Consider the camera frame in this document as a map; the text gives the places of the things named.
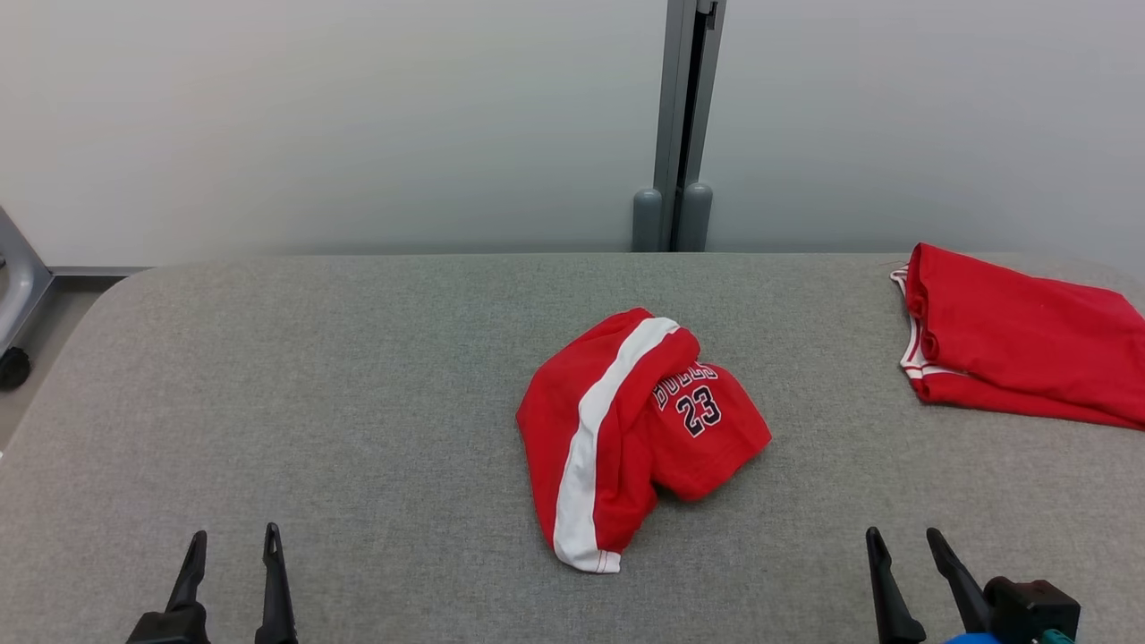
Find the gray fabric surface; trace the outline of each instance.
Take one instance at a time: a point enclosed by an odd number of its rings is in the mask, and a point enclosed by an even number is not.
[[[882,529],[931,642],[958,631],[924,529],[984,582],[1047,578],[1082,642],[1145,633],[1145,434],[917,402],[906,256],[278,258],[126,280],[0,461],[0,642],[121,642],[191,534],[216,643],[261,615],[282,526],[303,642],[875,641]],[[1124,292],[1103,267],[1011,266]],[[737,375],[774,441],[664,498],[613,576],[545,545],[513,415],[534,370],[645,306]]]

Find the red clothing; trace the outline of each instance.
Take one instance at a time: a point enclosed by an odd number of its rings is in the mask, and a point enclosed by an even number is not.
[[[700,344],[642,308],[613,315],[545,362],[521,401],[532,498],[556,557],[619,572],[621,552],[656,505],[656,481],[704,496],[771,433]]]
[[[891,278],[922,400],[1145,429],[1145,320],[1120,293],[927,244]]]

